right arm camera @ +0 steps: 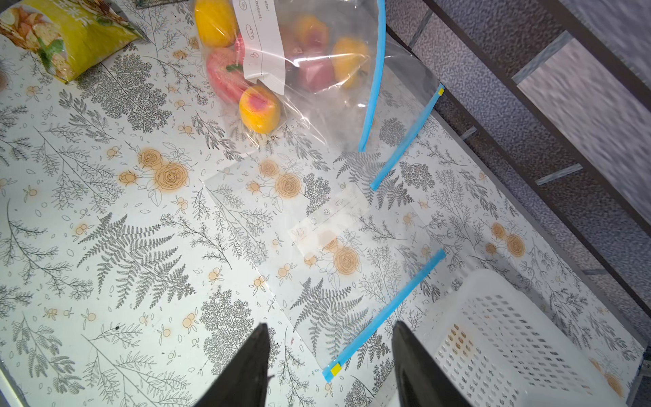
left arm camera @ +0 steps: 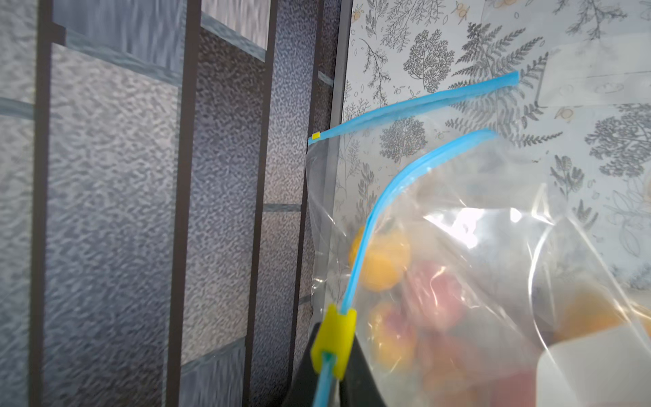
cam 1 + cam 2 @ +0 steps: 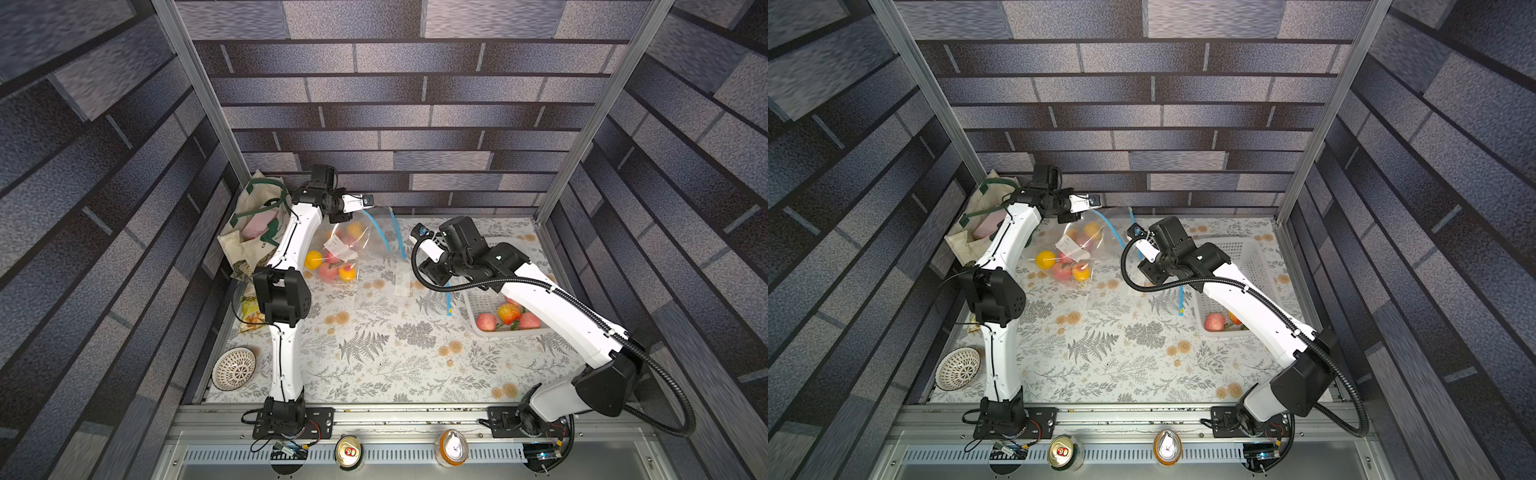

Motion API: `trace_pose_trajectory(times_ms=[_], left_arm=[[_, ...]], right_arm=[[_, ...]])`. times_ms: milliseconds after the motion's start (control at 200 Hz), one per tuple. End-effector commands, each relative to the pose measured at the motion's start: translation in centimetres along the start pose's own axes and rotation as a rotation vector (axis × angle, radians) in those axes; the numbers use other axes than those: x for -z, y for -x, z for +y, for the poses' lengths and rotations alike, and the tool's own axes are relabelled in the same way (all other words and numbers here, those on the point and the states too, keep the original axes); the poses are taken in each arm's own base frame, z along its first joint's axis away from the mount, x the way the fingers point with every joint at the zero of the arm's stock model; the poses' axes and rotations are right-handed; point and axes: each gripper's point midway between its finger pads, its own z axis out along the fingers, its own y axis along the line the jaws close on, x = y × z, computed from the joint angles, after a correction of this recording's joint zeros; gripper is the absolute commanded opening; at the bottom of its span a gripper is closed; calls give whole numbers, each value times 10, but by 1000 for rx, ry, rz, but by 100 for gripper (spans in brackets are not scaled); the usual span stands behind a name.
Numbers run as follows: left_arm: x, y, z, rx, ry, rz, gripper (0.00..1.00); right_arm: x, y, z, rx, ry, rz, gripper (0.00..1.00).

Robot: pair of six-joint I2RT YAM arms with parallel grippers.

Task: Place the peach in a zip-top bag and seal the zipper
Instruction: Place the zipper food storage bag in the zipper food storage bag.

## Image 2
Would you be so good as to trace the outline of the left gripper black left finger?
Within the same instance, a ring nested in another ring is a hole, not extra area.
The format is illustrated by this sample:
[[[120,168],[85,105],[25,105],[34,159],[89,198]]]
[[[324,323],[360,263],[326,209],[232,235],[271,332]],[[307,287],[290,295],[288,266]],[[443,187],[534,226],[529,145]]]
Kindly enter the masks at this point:
[[[294,374],[291,387],[281,404],[282,407],[311,407],[313,405],[319,375],[312,366],[310,351],[319,328],[320,325],[314,325],[312,328],[308,344]]]

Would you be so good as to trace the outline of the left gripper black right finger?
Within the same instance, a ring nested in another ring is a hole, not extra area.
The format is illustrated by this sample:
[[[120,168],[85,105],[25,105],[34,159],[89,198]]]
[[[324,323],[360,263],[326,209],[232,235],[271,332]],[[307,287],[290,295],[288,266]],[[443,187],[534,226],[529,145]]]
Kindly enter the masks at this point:
[[[339,383],[339,400],[342,407],[386,407],[357,337]]]

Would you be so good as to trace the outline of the yellow wrinkled peach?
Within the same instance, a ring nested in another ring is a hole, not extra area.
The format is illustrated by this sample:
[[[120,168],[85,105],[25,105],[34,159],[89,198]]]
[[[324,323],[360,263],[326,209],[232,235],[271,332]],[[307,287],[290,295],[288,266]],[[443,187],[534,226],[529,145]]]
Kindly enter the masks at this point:
[[[487,378],[484,358],[459,337],[429,335],[418,345],[421,388],[428,406],[480,406]]]

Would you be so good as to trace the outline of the pink peach with leaf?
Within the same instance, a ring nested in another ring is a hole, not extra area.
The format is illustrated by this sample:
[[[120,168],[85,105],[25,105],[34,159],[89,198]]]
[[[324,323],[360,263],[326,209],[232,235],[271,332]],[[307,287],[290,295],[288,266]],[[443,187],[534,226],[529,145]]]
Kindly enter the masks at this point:
[[[466,313],[461,284],[436,262],[415,263],[405,274],[402,291],[406,313],[418,327],[446,332]]]

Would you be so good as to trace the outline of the yellow peach green leaf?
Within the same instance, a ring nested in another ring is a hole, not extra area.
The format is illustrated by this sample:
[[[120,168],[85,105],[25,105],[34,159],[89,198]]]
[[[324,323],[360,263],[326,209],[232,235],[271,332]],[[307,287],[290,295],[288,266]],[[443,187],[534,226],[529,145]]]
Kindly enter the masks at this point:
[[[378,233],[367,247],[359,283],[372,292],[387,291],[402,280],[410,263],[410,239],[402,230]]]

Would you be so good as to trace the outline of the yellow peach top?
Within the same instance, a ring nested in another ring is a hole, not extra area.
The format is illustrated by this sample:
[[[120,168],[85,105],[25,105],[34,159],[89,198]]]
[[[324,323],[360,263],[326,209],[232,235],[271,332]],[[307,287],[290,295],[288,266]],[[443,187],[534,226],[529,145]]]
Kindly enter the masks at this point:
[[[597,289],[582,288],[560,313],[554,341],[561,342],[603,332],[637,318],[650,337],[650,309],[631,301],[630,307],[615,305]]]

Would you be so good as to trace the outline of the clear zip-top bag blue zipper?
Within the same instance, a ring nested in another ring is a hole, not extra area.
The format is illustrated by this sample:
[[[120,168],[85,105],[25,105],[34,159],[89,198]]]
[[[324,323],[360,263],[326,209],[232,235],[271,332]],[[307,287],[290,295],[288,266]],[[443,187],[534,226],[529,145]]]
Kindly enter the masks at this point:
[[[352,1],[341,122],[309,141],[317,315],[360,287],[370,218],[389,225],[403,170],[475,149],[489,129],[547,177],[620,286],[650,303],[650,4]]]

